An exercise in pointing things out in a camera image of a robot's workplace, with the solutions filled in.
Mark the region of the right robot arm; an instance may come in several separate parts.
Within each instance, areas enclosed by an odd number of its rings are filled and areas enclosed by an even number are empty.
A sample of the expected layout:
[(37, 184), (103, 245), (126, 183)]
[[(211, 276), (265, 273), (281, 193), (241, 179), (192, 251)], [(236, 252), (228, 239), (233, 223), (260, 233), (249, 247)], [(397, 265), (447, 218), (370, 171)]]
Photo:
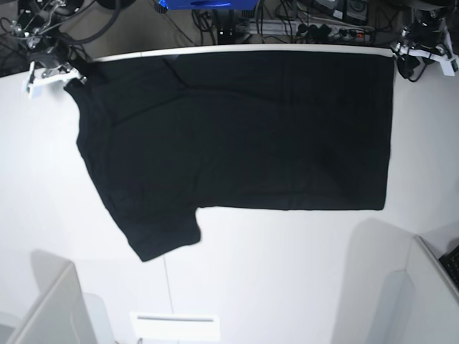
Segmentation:
[(28, 64), (23, 90), (33, 96), (48, 85), (77, 81), (85, 84), (87, 67), (84, 46), (104, 35), (115, 23), (123, 8), (122, 1), (110, 1), (111, 18), (96, 33), (75, 39), (61, 31), (63, 24), (84, 14), (94, 4), (90, 1), (18, 1), (14, 20), (1, 18), (1, 75), (10, 57)]

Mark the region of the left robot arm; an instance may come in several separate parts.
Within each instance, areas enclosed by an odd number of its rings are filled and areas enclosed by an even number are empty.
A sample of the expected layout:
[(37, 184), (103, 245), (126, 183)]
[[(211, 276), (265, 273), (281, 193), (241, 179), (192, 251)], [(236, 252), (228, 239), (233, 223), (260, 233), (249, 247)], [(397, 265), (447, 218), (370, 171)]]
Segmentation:
[(419, 81), (429, 65), (439, 64), (445, 76), (458, 73), (458, 55), (447, 26), (447, 16), (456, 1), (405, 1), (412, 21), (390, 44), (398, 73), (411, 83)]

